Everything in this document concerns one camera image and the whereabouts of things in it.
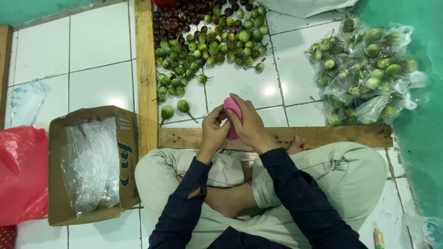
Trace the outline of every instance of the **cardboard box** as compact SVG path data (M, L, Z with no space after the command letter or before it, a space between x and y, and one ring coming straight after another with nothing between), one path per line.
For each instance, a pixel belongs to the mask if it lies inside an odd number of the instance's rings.
M61 157L66 148L66 127L73 122L100 117L115 117L117 124L116 146L120 152L120 204L112 208L98 207L77 218L71 209L63 181ZM48 222L51 226L76 225L117 218L120 213L140 203L135 168L138 162L137 115L122 108L108 105L80 109L51 121L49 125Z

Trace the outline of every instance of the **red polka dot cloth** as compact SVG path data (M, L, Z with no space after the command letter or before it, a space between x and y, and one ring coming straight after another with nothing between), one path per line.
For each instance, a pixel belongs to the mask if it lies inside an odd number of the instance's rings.
M17 226L0 227L0 249L14 249L17 238Z

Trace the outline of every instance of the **glue stick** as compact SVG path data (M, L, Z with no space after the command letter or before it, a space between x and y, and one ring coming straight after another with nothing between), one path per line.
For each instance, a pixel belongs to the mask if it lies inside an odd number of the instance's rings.
M385 243L383 242L383 233L378 228L374 230L375 249L385 249Z

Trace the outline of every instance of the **red container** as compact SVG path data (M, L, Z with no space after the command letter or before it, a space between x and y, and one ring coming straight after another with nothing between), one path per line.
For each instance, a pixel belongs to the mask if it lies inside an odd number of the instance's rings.
M152 2L159 8L173 7L177 0L152 0Z

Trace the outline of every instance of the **eggplant stem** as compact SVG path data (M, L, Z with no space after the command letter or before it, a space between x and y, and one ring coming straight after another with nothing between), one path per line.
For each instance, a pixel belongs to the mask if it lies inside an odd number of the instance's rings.
M198 124L197 120L195 120L195 118L189 113L189 111L186 112L186 114L188 114L192 118L192 120L194 120Z

